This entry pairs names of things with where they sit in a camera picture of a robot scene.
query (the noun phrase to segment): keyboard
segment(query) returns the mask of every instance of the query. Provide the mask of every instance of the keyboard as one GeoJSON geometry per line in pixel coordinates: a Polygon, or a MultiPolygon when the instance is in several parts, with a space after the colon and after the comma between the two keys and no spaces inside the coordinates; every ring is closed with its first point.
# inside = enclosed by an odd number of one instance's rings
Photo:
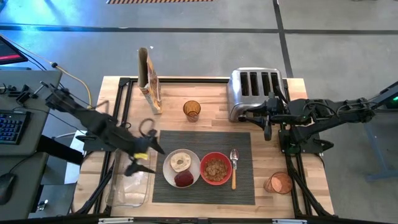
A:
{"type": "Polygon", "coordinates": [[[0,144],[18,145],[29,117],[29,111],[0,110],[0,144]]]}

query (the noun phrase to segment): gray placemat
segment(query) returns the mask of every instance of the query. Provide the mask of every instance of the gray placemat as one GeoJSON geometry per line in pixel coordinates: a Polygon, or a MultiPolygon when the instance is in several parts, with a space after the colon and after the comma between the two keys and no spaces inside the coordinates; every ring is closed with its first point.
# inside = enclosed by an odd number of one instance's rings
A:
{"type": "Polygon", "coordinates": [[[152,202],[255,204],[250,133],[161,131],[160,145],[166,155],[157,155],[152,202]],[[196,153],[199,159],[209,152],[222,152],[229,157],[231,150],[237,149],[239,161],[236,170],[236,190],[231,189],[231,179],[223,185],[213,186],[207,184],[202,177],[186,189],[171,186],[163,176],[163,161],[176,149],[189,149],[196,153]]]}

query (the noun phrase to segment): computer mouse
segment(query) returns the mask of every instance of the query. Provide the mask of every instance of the computer mouse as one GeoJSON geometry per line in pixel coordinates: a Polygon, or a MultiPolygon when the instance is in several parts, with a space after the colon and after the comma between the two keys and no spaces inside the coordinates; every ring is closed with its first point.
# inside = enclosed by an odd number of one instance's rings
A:
{"type": "Polygon", "coordinates": [[[0,176],[0,205],[5,205],[10,200],[16,177],[11,173],[0,176]]]}

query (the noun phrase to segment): concrete floor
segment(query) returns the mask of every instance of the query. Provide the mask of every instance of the concrete floor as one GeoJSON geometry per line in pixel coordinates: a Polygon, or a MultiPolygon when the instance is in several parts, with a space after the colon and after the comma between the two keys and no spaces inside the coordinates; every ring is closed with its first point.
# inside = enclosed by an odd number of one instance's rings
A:
{"type": "MultiPolygon", "coordinates": [[[[279,3],[285,29],[398,29],[398,2],[393,0],[279,0],[279,3]]],[[[105,0],[9,0],[0,12],[0,22],[95,27],[277,28],[271,0],[139,5],[106,5],[105,0]]],[[[278,34],[41,31],[2,31],[2,34],[58,62],[87,82],[94,102],[103,76],[137,74],[139,47],[153,46],[150,56],[159,75],[227,77],[236,67],[254,66],[275,67],[285,74],[278,34]]],[[[398,35],[286,35],[286,39],[294,77],[304,78],[310,98],[371,97],[398,80],[398,35]]],[[[34,68],[29,63],[18,66],[34,68]]],[[[86,99],[79,83],[66,76],[62,83],[86,99]]],[[[54,114],[81,127],[67,114],[54,114]]],[[[72,131],[49,117],[44,134],[56,136],[72,131]]],[[[379,166],[363,125],[346,124],[325,131],[321,137],[335,143],[324,157],[335,213],[343,218],[398,223],[398,180],[365,181],[365,176],[378,172],[379,166]]]]}

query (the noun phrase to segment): toaster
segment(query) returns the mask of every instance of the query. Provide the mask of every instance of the toaster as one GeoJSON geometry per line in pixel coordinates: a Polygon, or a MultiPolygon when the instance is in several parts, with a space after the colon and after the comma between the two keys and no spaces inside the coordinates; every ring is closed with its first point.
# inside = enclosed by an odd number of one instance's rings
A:
{"type": "Polygon", "coordinates": [[[228,118],[237,122],[246,110],[261,105],[268,100],[269,92],[275,92],[280,86],[282,94],[284,84],[282,75],[275,68],[237,68],[231,74],[227,85],[228,118]]]}

